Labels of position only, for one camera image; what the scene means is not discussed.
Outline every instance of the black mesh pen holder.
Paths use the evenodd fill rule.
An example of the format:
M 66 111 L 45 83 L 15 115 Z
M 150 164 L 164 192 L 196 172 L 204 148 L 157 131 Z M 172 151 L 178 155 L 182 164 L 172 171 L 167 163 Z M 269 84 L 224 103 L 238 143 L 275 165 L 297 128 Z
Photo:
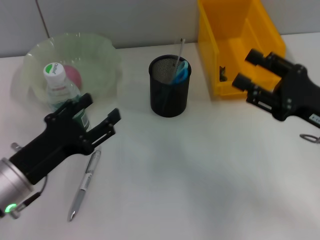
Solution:
M 149 66 L 151 108 L 165 118 L 176 117 L 187 107 L 191 66 L 188 62 L 188 76 L 185 80 L 173 83 L 177 58 L 176 55 L 163 55 Z M 180 57 L 178 66 L 183 61 L 185 59 Z

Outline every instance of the silver pen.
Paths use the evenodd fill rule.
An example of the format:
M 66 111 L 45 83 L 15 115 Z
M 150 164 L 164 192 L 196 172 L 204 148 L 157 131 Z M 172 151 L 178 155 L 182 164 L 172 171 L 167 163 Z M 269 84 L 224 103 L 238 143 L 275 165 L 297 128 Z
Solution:
M 81 185 L 79 187 L 79 190 L 75 196 L 75 199 L 71 205 L 70 213 L 68 216 L 69 222 L 71 222 L 74 217 L 79 212 L 81 203 L 85 197 L 86 191 L 88 189 L 88 186 L 90 184 L 91 178 L 94 175 L 95 169 L 98 165 L 99 159 L 101 156 L 101 147 L 99 146 L 97 150 L 94 151 L 94 153 L 91 155 L 91 158 L 89 160 L 88 166 L 86 167 Z

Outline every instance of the clear plastic bowl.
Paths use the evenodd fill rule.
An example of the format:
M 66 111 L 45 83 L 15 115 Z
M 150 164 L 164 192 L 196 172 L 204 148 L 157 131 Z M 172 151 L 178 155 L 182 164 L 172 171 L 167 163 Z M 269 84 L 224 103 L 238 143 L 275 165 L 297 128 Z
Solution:
M 94 33 L 64 33 L 38 43 L 23 59 L 21 81 L 33 89 L 35 96 L 47 102 L 43 69 L 49 63 L 75 67 L 82 79 L 81 94 L 93 100 L 108 97 L 116 89 L 116 71 L 120 56 L 109 39 Z

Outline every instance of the yellow plastic bin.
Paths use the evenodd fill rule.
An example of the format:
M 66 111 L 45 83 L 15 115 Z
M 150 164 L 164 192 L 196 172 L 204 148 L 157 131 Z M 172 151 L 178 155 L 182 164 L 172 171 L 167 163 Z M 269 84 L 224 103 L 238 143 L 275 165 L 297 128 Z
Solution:
M 223 99 L 245 97 L 232 87 L 238 73 L 272 90 L 280 78 L 245 62 L 251 49 L 284 57 L 286 46 L 259 0 L 198 0 L 198 47 L 210 77 L 213 94 Z M 225 67 L 227 81 L 220 81 Z

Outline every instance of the bottle cap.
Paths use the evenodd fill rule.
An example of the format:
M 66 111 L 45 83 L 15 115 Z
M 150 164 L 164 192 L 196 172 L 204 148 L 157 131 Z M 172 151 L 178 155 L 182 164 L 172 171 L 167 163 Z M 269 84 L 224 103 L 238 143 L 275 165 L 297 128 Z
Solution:
M 58 62 L 49 63 L 43 69 L 44 77 L 50 86 L 61 85 L 66 78 L 64 66 Z

